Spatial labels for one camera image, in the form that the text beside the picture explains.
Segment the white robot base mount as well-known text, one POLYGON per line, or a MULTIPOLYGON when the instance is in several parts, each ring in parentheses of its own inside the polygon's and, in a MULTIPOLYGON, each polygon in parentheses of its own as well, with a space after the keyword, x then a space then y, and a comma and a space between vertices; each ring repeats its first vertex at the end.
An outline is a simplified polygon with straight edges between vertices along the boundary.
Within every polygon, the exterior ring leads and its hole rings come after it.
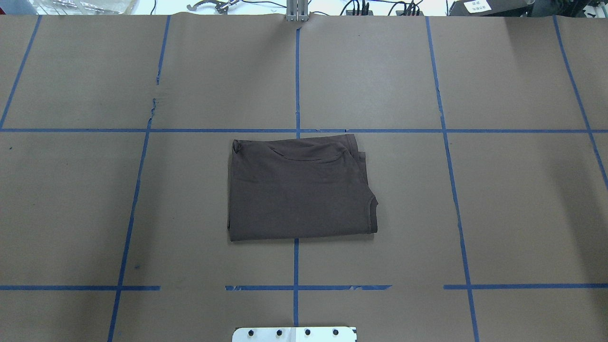
POLYGON ((355 327, 242 327, 237 328, 233 342, 356 342, 355 327))

